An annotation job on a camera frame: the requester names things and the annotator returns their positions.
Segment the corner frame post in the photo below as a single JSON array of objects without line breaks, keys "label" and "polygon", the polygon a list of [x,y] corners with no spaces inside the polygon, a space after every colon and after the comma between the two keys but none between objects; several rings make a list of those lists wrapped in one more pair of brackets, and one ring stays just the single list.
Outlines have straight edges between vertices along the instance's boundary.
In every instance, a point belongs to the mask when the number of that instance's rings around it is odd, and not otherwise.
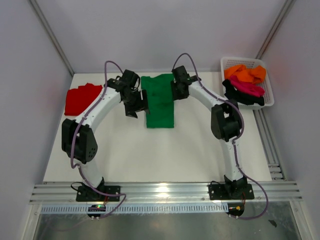
[{"label": "corner frame post", "polygon": [[277,14],[266,38],[264,39],[259,51],[256,54],[256,59],[261,60],[265,53],[267,52],[269,46],[271,45],[273,39],[276,37],[278,31],[280,30],[285,19],[289,15],[291,9],[295,5],[296,0],[285,0],[282,7],[280,8],[279,13]]},{"label": "corner frame post", "polygon": [[66,67],[68,73],[73,77],[75,71],[72,68],[70,61],[68,60],[63,48],[61,47],[54,31],[52,30],[50,23],[48,22],[45,14],[43,13],[39,3],[36,0],[27,0],[31,9],[33,10],[36,18],[38,19],[40,25],[42,26],[44,32],[46,33],[49,41],[51,42],[52,46],[54,47],[56,53],[60,57],[62,63]]}]

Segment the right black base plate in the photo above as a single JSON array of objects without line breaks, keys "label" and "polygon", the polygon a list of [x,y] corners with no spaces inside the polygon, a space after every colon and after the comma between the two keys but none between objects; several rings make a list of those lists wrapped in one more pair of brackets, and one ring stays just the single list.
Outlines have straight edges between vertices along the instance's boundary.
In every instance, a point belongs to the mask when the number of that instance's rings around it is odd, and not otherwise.
[{"label": "right black base plate", "polygon": [[224,184],[209,184],[208,194],[210,200],[253,200],[255,194],[251,184],[247,184],[244,188],[227,191]]}]

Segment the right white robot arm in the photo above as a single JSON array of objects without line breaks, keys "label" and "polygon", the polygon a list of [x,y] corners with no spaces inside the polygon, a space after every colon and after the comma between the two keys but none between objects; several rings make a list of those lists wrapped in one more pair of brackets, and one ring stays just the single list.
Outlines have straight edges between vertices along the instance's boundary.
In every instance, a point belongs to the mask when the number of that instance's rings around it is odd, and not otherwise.
[{"label": "right white robot arm", "polygon": [[247,178],[240,171],[236,153],[239,145],[237,138],[243,129],[237,102],[220,99],[213,91],[205,88],[199,77],[190,76],[183,65],[172,69],[171,72],[173,99],[183,100],[191,96],[210,111],[211,132],[220,142],[225,165],[224,184],[216,183],[220,189],[211,190],[219,199],[243,199],[249,185]]}]

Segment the black t shirt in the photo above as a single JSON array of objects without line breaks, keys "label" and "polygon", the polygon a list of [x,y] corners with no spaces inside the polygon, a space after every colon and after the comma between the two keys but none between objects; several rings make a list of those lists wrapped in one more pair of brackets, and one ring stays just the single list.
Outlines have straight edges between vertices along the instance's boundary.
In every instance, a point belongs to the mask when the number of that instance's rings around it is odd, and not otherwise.
[{"label": "black t shirt", "polygon": [[263,96],[256,97],[253,95],[249,95],[247,93],[243,93],[239,90],[236,90],[231,82],[226,79],[222,82],[222,85],[225,88],[224,96],[229,100],[236,100],[238,103],[250,106],[254,104],[258,104],[259,106],[265,105],[265,100]]}]

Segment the pink t shirt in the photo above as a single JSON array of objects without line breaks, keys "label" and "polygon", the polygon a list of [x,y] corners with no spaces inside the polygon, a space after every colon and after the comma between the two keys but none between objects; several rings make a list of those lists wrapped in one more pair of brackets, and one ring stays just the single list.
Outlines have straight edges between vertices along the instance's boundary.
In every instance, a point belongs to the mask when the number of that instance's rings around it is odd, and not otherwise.
[{"label": "pink t shirt", "polygon": [[262,87],[252,84],[250,82],[240,81],[235,75],[232,75],[229,78],[229,81],[231,85],[241,93],[251,95],[257,98],[263,97],[265,95],[265,90]]}]

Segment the right corner frame post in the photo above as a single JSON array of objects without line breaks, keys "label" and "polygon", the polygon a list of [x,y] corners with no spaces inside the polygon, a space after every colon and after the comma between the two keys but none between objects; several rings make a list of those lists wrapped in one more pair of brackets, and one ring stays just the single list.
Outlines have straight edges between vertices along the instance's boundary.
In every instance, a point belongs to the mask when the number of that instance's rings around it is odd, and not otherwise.
[{"label": "right corner frame post", "polygon": [[269,46],[271,45],[273,39],[276,37],[278,31],[280,30],[285,19],[289,15],[291,9],[295,5],[296,0],[285,0],[282,7],[280,8],[279,13],[277,14],[266,38],[264,39],[259,51],[256,54],[256,59],[261,60],[265,53],[267,52]]}]

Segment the white plastic basket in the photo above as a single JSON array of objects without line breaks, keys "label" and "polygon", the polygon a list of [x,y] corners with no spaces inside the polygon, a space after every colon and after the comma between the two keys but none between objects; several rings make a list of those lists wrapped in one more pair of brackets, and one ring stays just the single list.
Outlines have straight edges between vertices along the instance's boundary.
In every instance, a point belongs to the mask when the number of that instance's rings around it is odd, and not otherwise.
[{"label": "white plastic basket", "polygon": [[256,58],[222,57],[223,94],[236,97],[243,108],[258,110],[275,103],[265,63]]}]

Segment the green t shirt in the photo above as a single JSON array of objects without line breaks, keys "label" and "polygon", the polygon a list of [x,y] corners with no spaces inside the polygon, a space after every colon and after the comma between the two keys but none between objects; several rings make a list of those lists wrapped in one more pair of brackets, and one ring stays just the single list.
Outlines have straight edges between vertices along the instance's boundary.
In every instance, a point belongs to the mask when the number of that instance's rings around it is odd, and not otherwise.
[{"label": "green t shirt", "polygon": [[174,127],[174,100],[171,73],[155,77],[142,76],[141,88],[147,93],[149,113],[146,114],[148,129],[172,129]]}]

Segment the orange t shirt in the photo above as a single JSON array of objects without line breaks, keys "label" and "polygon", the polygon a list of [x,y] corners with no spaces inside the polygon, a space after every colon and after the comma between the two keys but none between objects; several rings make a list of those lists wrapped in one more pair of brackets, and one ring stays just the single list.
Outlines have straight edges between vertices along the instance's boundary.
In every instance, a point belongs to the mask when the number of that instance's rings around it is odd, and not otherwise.
[{"label": "orange t shirt", "polygon": [[224,79],[230,79],[231,76],[237,76],[239,81],[252,83],[254,85],[262,83],[267,75],[267,71],[261,65],[255,68],[247,68],[244,64],[238,64],[229,67],[223,71]]}]

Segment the right black controller board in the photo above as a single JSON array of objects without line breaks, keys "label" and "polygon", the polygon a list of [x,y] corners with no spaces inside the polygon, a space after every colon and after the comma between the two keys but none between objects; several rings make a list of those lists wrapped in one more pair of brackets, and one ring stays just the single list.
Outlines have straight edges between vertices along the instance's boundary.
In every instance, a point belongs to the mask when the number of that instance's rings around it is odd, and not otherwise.
[{"label": "right black controller board", "polygon": [[228,217],[240,218],[245,211],[245,205],[242,203],[228,203],[227,212]]}]

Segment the black controller board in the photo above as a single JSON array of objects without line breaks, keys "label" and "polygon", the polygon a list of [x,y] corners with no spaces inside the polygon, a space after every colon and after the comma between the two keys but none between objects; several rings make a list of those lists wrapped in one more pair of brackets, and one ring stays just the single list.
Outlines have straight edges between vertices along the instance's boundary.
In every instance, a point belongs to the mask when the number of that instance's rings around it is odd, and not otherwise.
[{"label": "black controller board", "polygon": [[91,219],[99,219],[106,213],[106,206],[103,204],[90,205],[86,213]]},{"label": "black controller board", "polygon": [[245,211],[245,205],[242,203],[228,203],[227,212],[228,217],[240,218]]}]

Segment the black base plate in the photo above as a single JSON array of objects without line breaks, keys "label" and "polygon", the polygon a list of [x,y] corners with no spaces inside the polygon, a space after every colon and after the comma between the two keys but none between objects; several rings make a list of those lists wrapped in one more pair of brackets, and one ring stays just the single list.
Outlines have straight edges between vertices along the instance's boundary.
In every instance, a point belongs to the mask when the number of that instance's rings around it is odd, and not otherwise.
[{"label": "black base plate", "polygon": [[209,184],[208,194],[210,200],[253,200],[255,194],[251,184],[247,184],[244,188],[227,191],[224,184]]},{"label": "black base plate", "polygon": [[[97,190],[108,195],[118,195],[121,193],[121,187],[118,185],[101,185]],[[77,189],[77,202],[119,202],[119,196],[105,196],[97,193],[87,185],[81,185]]]}]

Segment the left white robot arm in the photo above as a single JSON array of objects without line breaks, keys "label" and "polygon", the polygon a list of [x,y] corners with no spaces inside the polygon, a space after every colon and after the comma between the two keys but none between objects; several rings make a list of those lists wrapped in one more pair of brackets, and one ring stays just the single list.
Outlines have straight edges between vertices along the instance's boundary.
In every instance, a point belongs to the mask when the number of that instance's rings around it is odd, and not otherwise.
[{"label": "left white robot arm", "polygon": [[139,90],[141,78],[131,70],[121,76],[105,80],[104,87],[96,99],[75,119],[65,119],[61,126],[61,148],[70,158],[72,169],[78,169],[82,183],[77,189],[79,197],[90,197],[94,201],[104,196],[117,198],[119,191],[107,191],[103,176],[98,172],[95,156],[98,144],[95,131],[107,114],[122,103],[125,115],[137,118],[138,112],[148,112],[146,90]]}]

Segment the left corner frame post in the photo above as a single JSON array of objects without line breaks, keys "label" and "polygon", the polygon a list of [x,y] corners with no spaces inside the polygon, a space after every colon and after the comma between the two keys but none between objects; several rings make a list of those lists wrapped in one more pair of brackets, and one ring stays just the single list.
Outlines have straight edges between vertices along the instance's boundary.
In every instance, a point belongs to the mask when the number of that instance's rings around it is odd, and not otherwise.
[{"label": "left corner frame post", "polygon": [[38,19],[40,25],[42,26],[44,32],[46,33],[49,41],[51,42],[52,46],[54,47],[56,53],[60,57],[62,63],[66,67],[68,73],[73,77],[75,71],[72,68],[70,61],[68,60],[63,48],[61,47],[54,31],[52,30],[50,23],[48,22],[45,14],[43,13],[39,3],[36,0],[27,0],[31,9],[33,10],[36,18]]}]

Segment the folded red t shirt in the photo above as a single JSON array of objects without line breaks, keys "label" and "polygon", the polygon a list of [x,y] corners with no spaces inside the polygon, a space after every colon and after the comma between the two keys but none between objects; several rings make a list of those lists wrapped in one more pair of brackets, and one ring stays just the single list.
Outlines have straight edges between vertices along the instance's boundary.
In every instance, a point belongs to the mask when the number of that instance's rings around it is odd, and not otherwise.
[{"label": "folded red t shirt", "polygon": [[86,83],[78,88],[69,89],[65,99],[65,116],[80,115],[100,94],[101,85]]}]

